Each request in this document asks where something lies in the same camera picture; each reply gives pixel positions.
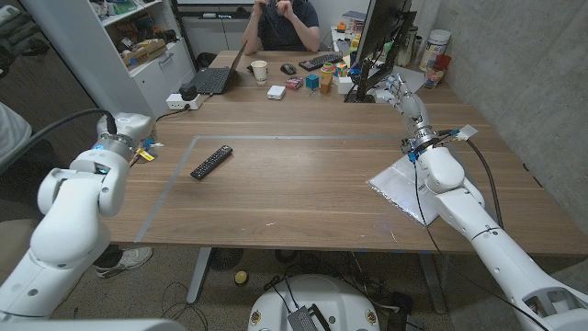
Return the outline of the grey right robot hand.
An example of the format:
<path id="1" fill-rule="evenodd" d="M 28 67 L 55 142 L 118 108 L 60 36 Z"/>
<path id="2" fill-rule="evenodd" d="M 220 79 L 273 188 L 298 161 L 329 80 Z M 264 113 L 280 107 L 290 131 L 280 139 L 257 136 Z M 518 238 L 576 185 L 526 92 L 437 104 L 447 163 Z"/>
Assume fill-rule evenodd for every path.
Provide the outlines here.
<path id="1" fill-rule="evenodd" d="M 390 97 L 381 99 L 392 105 L 403 117 L 408 132 L 415 140 L 433 136 L 434 131 L 424 102 L 409 88 L 400 74 L 392 74 L 387 79 L 386 90 Z"/>

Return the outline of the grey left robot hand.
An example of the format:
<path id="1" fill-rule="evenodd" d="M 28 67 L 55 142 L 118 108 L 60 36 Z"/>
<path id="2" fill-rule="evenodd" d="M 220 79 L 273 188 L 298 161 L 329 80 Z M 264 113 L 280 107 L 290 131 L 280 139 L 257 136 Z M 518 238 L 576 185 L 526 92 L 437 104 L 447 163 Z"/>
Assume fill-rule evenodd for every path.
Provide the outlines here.
<path id="1" fill-rule="evenodd" d="M 129 164 L 131 166 L 136 163 L 149 163 L 154 161 L 157 157 L 157 149 L 161 146 L 157 141 L 155 133 L 151 133 L 147 138 L 140 141 L 137 149 L 131 157 Z"/>

